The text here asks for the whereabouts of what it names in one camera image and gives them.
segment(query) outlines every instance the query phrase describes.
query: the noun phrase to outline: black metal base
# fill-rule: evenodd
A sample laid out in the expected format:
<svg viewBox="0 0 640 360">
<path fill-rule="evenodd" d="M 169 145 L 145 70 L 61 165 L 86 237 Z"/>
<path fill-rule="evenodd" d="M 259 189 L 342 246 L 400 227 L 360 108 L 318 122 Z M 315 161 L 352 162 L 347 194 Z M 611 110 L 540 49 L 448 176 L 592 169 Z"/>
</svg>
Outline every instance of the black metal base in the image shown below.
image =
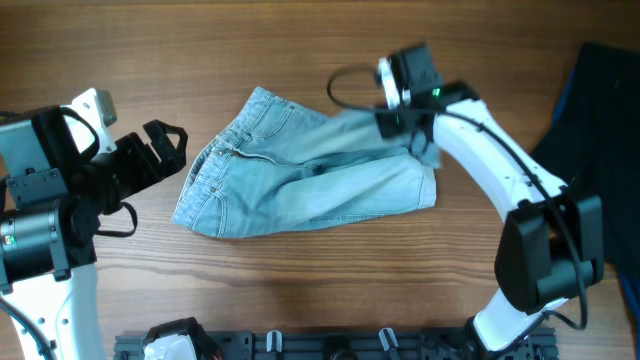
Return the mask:
<svg viewBox="0 0 640 360">
<path fill-rule="evenodd" d="M 397 332 L 401 360 L 463 360 L 446 346 L 460 328 L 432 328 L 418 332 Z M 209 336 L 223 349 L 225 360 L 327 360 L 325 343 L 336 337 L 348 341 L 358 360 L 388 360 L 377 333 L 339 332 L 317 334 L 283 334 L 283 352 L 276 357 L 267 352 L 266 334 L 250 331 L 212 331 Z M 144 336 L 117 336 L 113 360 L 143 360 Z M 499 360 L 558 360 L 555 330 L 538 328 L 512 352 Z"/>
</svg>

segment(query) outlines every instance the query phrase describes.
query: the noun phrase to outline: wood grain surface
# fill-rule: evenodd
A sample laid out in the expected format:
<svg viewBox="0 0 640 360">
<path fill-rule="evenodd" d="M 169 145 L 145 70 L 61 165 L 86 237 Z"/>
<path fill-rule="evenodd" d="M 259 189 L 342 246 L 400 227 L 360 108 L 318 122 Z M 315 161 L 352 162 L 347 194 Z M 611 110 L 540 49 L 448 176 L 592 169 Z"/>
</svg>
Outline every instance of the wood grain surface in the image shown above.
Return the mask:
<svg viewBox="0 0 640 360">
<path fill-rule="evenodd" d="M 524 148 L 551 112 L 585 40 L 640 50 L 640 5 L 623 1 L 244 1 L 217 4 L 0 6 L 0 109 L 66 103 L 111 91 L 120 137 L 161 119 L 189 132 L 189 165 L 255 86 L 319 111 L 339 66 L 375 63 L 429 42 L 446 79 L 465 79 Z M 103 4 L 103 1 L 91 1 Z M 342 94 L 370 103 L 364 82 Z M 98 308 L 114 337 L 196 316 L 211 330 L 301 331 L 462 325 L 496 289 L 501 222 L 451 158 L 437 172 L 434 209 L 306 233 L 216 240 L 170 223 L 188 166 L 132 197 L 128 239 L 96 238 Z M 102 219 L 125 229 L 127 216 Z M 631 359 L 633 329 L 612 268 L 589 289 L 589 327 L 557 322 L 563 359 Z M 575 301 L 564 311 L 576 318 Z M 0 359 L 21 359 L 0 316 Z"/>
</svg>

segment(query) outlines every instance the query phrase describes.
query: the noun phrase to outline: jeans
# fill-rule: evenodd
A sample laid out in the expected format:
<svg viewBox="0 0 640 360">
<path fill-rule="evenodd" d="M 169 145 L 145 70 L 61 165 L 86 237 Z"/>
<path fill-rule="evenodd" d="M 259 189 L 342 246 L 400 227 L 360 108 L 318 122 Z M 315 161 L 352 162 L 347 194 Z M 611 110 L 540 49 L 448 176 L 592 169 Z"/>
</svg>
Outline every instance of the jeans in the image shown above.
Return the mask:
<svg viewBox="0 0 640 360">
<path fill-rule="evenodd" d="M 172 221 L 239 238 L 404 213 L 434 205 L 438 164 L 424 135 L 386 141 L 373 114 L 329 118 L 256 88 L 196 158 Z"/>
</svg>

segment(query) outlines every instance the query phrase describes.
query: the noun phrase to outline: denim jeans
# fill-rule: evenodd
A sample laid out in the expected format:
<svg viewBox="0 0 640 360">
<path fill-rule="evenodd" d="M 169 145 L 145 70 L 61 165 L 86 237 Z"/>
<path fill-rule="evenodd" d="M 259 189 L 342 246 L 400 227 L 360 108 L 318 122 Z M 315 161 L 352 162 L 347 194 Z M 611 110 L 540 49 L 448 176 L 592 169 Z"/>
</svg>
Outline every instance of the denim jeans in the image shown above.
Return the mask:
<svg viewBox="0 0 640 360">
<path fill-rule="evenodd" d="M 438 163 L 424 135 L 383 141 L 373 114 L 329 118 L 256 88 L 196 158 L 172 221 L 238 238 L 431 207 Z"/>
</svg>

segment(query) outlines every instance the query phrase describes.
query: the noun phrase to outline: blue jeans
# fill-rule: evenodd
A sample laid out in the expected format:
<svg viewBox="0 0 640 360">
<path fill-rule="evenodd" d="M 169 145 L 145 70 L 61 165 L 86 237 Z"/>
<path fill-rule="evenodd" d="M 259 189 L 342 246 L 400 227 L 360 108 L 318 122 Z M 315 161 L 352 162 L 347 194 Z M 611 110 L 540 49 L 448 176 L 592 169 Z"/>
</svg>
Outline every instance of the blue jeans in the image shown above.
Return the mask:
<svg viewBox="0 0 640 360">
<path fill-rule="evenodd" d="M 424 135 L 383 141 L 370 113 L 329 118 L 256 88 L 196 158 L 172 221 L 237 238 L 404 213 L 433 206 L 438 163 Z"/>
</svg>

